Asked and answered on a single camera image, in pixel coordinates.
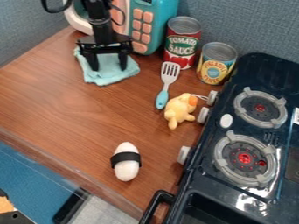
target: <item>tin can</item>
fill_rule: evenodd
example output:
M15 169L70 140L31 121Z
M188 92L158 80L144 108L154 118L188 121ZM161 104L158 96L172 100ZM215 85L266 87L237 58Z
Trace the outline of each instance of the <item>tin can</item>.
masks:
M164 61L178 63L181 69L194 65L201 38L201 25L193 17L174 17L168 21Z
M204 45L199 63L198 77L210 85L221 85L233 70L238 54L224 43L212 42Z

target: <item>black band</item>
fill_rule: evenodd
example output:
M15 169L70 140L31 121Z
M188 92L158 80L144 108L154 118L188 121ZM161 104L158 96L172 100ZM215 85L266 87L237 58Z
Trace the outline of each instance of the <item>black band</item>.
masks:
M139 163L139 167L142 167L140 154L132 151L124 151L113 155L110 158L111 166L114 169L115 165L122 161L136 161Z

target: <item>spatula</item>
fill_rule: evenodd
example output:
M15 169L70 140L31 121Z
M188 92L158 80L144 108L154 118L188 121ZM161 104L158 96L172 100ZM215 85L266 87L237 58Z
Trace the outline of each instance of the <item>spatula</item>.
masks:
M181 70L177 63L166 61L162 64L161 79L164 82L163 90L156 97L156 108L163 109L168 101L168 87L173 83Z

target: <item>yellow toy chick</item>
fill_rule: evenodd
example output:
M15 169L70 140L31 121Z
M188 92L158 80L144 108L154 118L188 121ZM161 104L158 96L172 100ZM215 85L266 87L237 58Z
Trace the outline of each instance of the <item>yellow toy chick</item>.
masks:
M164 111L164 117L171 130L174 130L184 120L193 122L194 115L190 115L198 104L198 97L192 94L181 94L168 101Z

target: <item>floor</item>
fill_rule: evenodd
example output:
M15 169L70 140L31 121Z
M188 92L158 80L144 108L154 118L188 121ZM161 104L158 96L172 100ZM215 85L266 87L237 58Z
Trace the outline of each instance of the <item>floor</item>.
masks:
M136 224L137 220L105 200L91 196L68 224Z

